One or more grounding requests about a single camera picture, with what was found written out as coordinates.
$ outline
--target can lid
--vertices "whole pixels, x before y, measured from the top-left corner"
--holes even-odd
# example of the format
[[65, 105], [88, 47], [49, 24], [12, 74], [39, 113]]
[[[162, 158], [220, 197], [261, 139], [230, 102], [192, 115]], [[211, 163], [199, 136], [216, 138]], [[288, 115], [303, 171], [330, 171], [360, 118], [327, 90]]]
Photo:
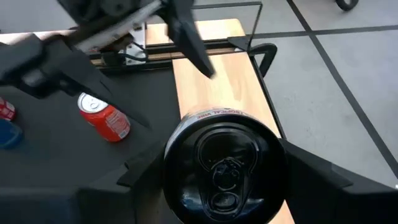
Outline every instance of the can lid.
[[87, 93], [82, 93], [79, 96], [77, 101], [77, 105], [80, 110], [86, 113], [97, 113], [105, 109], [108, 104], [102, 100], [95, 98], [94, 96], [90, 96]]

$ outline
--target white can top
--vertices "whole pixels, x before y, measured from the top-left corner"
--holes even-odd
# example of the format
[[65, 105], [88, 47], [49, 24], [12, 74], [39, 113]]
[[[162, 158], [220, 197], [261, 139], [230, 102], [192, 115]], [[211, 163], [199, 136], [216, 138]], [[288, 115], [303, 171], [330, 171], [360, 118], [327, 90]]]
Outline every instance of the white can top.
[[86, 113], [98, 113], [108, 106], [104, 101], [90, 96], [87, 93], [82, 93], [79, 96], [77, 105], [81, 111]]

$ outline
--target gray floor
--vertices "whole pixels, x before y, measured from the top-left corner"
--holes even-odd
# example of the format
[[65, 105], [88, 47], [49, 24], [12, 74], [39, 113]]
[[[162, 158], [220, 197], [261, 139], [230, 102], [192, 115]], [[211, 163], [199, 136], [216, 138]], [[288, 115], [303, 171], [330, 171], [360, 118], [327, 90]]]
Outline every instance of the gray floor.
[[[55, 0], [4, 1], [0, 9], [3, 32], [67, 29], [75, 25]], [[244, 1], [197, 0], [196, 4]], [[286, 0], [262, 2], [257, 34], [283, 32], [289, 36], [289, 32], [304, 31]], [[17, 7], [21, 3], [25, 8]], [[395, 26], [395, 30], [316, 38], [382, 141], [398, 159], [398, 1], [359, 0], [351, 12], [341, 11], [334, 0], [294, 3], [312, 30]], [[255, 15], [253, 6], [195, 11], [198, 20], [238, 18], [246, 33], [250, 33]], [[279, 48], [265, 81], [287, 139], [339, 166], [395, 187], [397, 177], [379, 152], [379, 144], [374, 143], [312, 40], [308, 36], [281, 37], [256, 39], [253, 44], [265, 42]]]

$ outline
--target black can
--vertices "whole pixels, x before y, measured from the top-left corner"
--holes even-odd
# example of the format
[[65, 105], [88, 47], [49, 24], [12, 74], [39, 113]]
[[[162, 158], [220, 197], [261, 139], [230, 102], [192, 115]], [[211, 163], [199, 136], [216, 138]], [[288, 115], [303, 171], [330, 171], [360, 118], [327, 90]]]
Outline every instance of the black can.
[[166, 145], [163, 187], [183, 223], [267, 223], [285, 199], [285, 151], [240, 110], [187, 115]]

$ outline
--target coca-cola can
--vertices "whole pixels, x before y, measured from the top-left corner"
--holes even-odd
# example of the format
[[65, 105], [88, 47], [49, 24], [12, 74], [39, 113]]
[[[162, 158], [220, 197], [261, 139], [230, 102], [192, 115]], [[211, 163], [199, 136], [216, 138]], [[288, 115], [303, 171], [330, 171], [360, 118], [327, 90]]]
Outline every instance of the coca-cola can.
[[78, 107], [80, 114], [107, 141], [120, 141], [130, 131], [130, 122], [125, 114], [94, 96], [82, 93], [78, 99]]
[[15, 107], [5, 99], [0, 97], [0, 119], [12, 121], [15, 118]]

